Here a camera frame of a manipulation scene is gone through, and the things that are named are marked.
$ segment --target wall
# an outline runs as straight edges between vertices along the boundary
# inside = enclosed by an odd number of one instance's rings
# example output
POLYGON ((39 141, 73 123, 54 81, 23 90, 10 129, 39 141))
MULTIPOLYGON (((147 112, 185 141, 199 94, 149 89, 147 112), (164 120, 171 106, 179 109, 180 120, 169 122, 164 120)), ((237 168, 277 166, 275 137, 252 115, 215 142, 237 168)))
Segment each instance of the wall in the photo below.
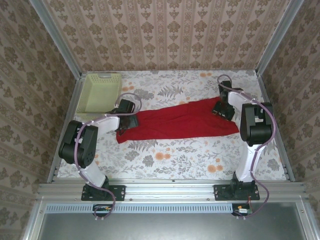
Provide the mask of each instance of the wall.
POLYGON ((254 69, 289 0, 45 0, 85 71, 254 69))
POLYGON ((27 0, 0 1, 0 239, 26 227, 75 80, 27 0))
POLYGON ((305 0, 263 73, 297 181, 320 220, 320 1, 305 0))

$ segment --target fabric surface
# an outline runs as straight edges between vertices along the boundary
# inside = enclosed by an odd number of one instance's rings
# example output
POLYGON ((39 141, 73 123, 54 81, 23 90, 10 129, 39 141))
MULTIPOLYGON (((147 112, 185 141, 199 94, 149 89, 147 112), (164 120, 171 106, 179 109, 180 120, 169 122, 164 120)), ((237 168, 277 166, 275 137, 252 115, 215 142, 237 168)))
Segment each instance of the fabric surface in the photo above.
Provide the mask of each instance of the fabric surface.
POLYGON ((214 115, 219 97, 191 101, 136 114, 139 126, 116 134, 119 144, 128 140, 188 139, 217 137, 238 133, 233 121, 214 115))
POLYGON ((0 239, 23 236, 75 85, 26 0, 0 1, 0 239))
MULTIPOLYGON (((262 100, 256 74, 251 71, 122 71, 122 93, 142 98, 142 111, 172 107, 219 95, 217 77, 228 74, 240 87, 262 100)), ((240 113, 233 121, 240 126, 240 113)), ((118 144, 116 133, 99 138, 95 161, 114 179, 197 179, 229 180, 242 152, 240 134, 186 139, 126 141, 118 144)), ((262 180, 285 180, 275 142, 261 154, 256 176, 262 180)), ((78 178, 73 165, 61 162, 59 178, 78 178)))
POLYGON ((289 0, 44 0, 86 71, 255 69, 289 0))
POLYGON ((288 158, 320 223, 320 2, 305 0, 263 73, 288 158))

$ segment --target plastic basket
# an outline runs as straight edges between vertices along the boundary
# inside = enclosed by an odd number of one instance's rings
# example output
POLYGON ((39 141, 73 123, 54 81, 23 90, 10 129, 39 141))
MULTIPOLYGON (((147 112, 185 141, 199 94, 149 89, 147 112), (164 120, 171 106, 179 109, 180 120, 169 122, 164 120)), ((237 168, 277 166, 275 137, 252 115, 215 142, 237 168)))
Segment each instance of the plastic basket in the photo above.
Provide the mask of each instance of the plastic basket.
POLYGON ((84 80, 80 99, 76 107, 76 118, 83 122, 98 118, 114 109, 121 93, 122 81, 119 73, 89 73, 84 80))

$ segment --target red cloth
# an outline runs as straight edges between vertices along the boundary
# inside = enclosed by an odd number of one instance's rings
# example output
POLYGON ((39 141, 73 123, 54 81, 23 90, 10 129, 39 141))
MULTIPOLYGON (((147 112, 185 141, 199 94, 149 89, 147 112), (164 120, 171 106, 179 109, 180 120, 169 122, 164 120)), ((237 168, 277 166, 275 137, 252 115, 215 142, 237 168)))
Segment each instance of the red cloth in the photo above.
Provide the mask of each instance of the red cloth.
POLYGON ((219 97, 215 97, 140 111, 136 114, 139 126, 127 129, 122 135, 117 132, 116 140, 120 144, 127 140, 186 139, 238 133, 233 121, 212 113, 218 100, 219 97))

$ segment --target purple cable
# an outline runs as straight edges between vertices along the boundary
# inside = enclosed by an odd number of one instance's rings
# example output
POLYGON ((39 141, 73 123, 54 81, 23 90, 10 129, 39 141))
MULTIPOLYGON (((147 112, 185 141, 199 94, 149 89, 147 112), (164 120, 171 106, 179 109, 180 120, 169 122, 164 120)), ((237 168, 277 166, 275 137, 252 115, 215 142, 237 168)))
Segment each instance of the purple cable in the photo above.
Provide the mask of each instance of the purple cable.
POLYGON ((93 188, 95 188, 95 189, 98 189, 98 190, 101 190, 101 191, 105 191, 105 192, 109 193, 109 194, 111 195, 111 197, 112 197, 112 206, 111 206, 109 212, 108 212, 104 217, 98 217, 97 214, 96 214, 98 208, 95 209, 95 211, 94 211, 94 216, 96 217, 96 219, 107 218, 107 217, 111 214, 111 212, 113 211, 113 209, 115 208, 115 205, 116 205, 116 197, 115 197, 115 195, 114 195, 109 189, 102 188, 102 187, 99 187, 99 186, 94 185, 92 182, 90 182, 90 181, 86 178, 86 176, 84 176, 84 175, 81 173, 81 171, 80 171, 80 170, 81 170, 81 167, 79 166, 78 157, 77 157, 79 140, 80 140, 80 137, 81 137, 81 133, 83 132, 83 130, 85 129, 85 127, 86 127, 87 125, 93 124, 94 122, 97 122, 97 121, 101 121, 101 120, 103 120, 103 119, 105 119, 105 118, 108 118, 108 117, 134 115, 134 114, 136 114, 137 112, 139 112, 139 111, 141 110, 141 108, 142 108, 141 98, 140 98, 138 95, 136 95, 136 94, 134 94, 134 93, 131 93, 131 92, 127 92, 127 93, 121 94, 121 95, 116 99, 115 103, 117 103, 117 102, 119 101, 119 99, 120 99, 121 97, 123 97, 124 95, 133 95, 133 96, 135 96, 135 97, 139 100, 140 105, 139 105, 138 110, 136 110, 136 111, 134 111, 134 112, 132 112, 132 113, 117 113, 117 114, 109 114, 109 113, 106 113, 106 114, 104 114, 103 116, 98 117, 98 118, 96 118, 96 119, 94 119, 94 120, 87 121, 86 123, 82 124, 82 126, 81 126, 81 128, 79 129, 79 132, 78 132, 78 134, 77 134, 77 136, 76 136, 76 139, 75 139, 74 154, 73 154, 73 156, 74 156, 74 163, 75 163, 75 166, 76 166, 76 168, 77 168, 77 170, 78 170, 79 175, 85 180, 86 184, 88 184, 89 186, 91 186, 91 187, 93 187, 93 188))
POLYGON ((267 189, 267 187, 266 187, 263 183, 261 183, 259 180, 256 179, 256 177, 254 176, 253 171, 254 171, 255 162, 256 162, 256 160, 257 160, 258 151, 259 151, 261 148, 263 148, 264 146, 266 146, 268 143, 270 143, 270 142, 272 141, 272 139, 275 138, 277 124, 276 124, 276 119, 275 119, 274 115, 273 115, 264 105, 262 105, 259 101, 253 99, 253 98, 250 97, 249 95, 245 94, 243 91, 234 90, 234 89, 232 89, 232 88, 230 88, 230 87, 227 87, 227 86, 222 85, 222 84, 220 83, 220 81, 219 81, 219 79, 220 79, 221 77, 227 77, 227 78, 229 78, 229 80, 232 82, 231 77, 230 77, 229 75, 227 75, 227 74, 222 74, 222 75, 218 76, 218 78, 217 78, 217 82, 218 82, 218 84, 219 84, 221 87, 223 87, 223 88, 225 88, 225 89, 227 89, 227 90, 229 90, 229 91, 232 91, 232 92, 236 92, 236 93, 238 93, 238 94, 241 94, 243 97, 245 97, 245 98, 248 99, 249 101, 251 101, 251 102, 259 105, 259 106, 270 116, 271 121, 272 121, 272 126, 273 126, 273 131, 272 131, 271 137, 270 137, 264 144, 258 146, 258 147, 256 148, 255 152, 254 152, 254 155, 253 155, 253 161, 252 161, 251 167, 250 167, 250 174, 251 174, 251 177, 253 178, 253 180, 254 180, 257 184, 259 184, 261 187, 263 187, 263 188, 265 189, 265 191, 266 191, 266 198, 265 198, 264 202, 262 203, 262 205, 261 205, 255 212, 253 212, 252 214, 246 216, 246 218, 249 218, 249 217, 253 217, 256 213, 258 213, 258 212, 266 205, 266 203, 267 203, 268 200, 269 200, 269 196, 270 196, 269 190, 267 189))

